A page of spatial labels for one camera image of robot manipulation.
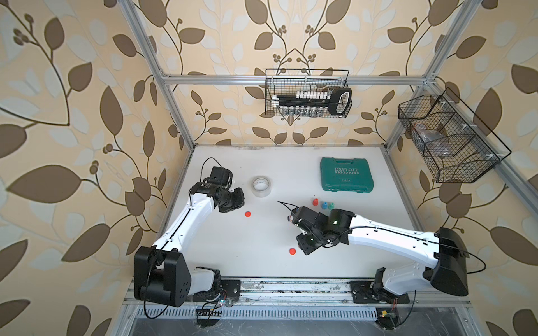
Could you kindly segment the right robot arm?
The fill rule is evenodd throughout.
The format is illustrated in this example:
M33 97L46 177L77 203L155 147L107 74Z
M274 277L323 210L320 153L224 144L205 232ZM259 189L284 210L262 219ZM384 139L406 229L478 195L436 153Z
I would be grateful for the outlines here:
M372 221L351 211L333 209L328 215L308 207L294 207L288 220L301 230L296 240L305 255L339 244L377 248L411 260L408 265L377 269L370 286L379 299L405 295L409 291L435 288L442 293L464 297L469 294L467 259L462 238L439 228L422 232Z

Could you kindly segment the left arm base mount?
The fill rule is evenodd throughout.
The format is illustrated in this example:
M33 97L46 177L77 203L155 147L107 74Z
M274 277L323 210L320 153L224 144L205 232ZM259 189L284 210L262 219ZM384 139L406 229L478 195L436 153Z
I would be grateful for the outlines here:
M218 300L237 302L241 294L241 280L223 279L221 272L208 267L196 267L191 273L189 296L193 302Z

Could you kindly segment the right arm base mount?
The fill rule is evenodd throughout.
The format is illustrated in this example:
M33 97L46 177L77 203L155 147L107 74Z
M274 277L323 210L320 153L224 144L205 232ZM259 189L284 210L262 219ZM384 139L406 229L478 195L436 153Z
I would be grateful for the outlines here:
M374 303L402 303L409 304L410 299L408 294L395 295L389 292L383 284L382 278L386 268L377 269L375 277L372 281L351 281L350 291L355 304L374 304Z

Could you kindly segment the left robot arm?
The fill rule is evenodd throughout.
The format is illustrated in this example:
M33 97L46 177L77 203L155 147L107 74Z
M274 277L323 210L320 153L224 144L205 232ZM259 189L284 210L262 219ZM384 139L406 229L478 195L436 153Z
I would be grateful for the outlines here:
M189 296L209 301L221 296L220 271L189 268L185 253L201 224L218 209L228 213L245 205L241 188L229 190L215 183L198 182L189 201L172 225L150 247L134 256L134 296L143 302L180 307Z

